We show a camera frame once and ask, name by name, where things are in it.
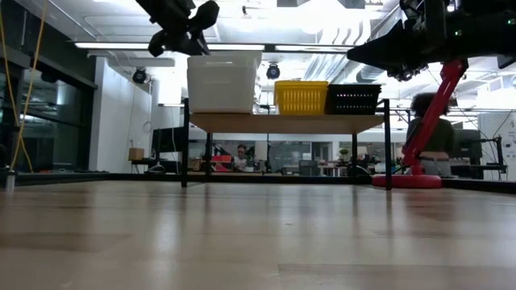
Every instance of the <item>black basket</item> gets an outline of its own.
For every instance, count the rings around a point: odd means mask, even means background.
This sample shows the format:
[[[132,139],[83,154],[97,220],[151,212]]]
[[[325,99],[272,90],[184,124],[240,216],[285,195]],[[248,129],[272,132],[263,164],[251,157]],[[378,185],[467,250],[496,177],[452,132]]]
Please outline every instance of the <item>black basket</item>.
[[[381,85],[329,85],[325,114],[375,114]]]

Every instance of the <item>wooden floor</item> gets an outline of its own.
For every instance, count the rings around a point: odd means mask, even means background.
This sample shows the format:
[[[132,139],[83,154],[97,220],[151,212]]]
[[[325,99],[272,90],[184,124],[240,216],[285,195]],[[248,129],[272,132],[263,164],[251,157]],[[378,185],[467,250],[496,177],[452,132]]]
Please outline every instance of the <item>wooden floor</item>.
[[[516,289],[516,196],[97,182],[0,195],[0,289]]]

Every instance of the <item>chair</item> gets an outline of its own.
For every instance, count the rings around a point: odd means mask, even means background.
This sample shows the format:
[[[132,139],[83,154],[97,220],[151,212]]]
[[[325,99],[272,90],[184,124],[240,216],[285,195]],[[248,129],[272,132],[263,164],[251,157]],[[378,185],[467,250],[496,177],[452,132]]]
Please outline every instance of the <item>chair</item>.
[[[319,167],[317,161],[313,160],[299,160],[299,175],[300,176],[318,176]]]

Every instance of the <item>computer monitor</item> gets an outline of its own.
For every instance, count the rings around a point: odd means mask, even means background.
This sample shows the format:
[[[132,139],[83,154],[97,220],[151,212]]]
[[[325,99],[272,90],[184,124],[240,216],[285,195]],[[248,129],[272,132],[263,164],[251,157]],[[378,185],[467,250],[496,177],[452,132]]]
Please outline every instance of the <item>computer monitor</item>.
[[[181,152],[184,138],[183,127],[156,129],[152,134],[152,149],[159,153]]]
[[[450,157],[480,159],[482,157],[481,132],[479,130],[455,130],[454,148]]]

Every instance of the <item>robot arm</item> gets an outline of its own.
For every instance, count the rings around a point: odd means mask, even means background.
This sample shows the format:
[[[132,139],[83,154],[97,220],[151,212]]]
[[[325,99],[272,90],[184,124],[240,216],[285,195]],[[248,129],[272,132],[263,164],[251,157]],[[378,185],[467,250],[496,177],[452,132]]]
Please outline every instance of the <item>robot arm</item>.
[[[382,68],[399,81],[410,80],[429,63],[444,63],[443,83],[403,150],[404,163],[412,166],[415,175],[422,173],[419,154],[468,69],[467,59],[503,55],[500,68],[515,62],[516,43],[507,39],[516,36],[516,0],[462,0],[454,12],[447,12],[448,4],[448,0],[401,0],[407,16],[404,23],[347,53],[350,60]]]
[[[149,43],[148,50],[160,56],[165,49],[182,52],[189,56],[210,54],[202,31],[217,22],[218,5],[208,1],[200,5],[197,14],[190,18],[195,8],[192,0],[136,0],[151,16],[151,23],[158,23],[162,31],[157,32]]]

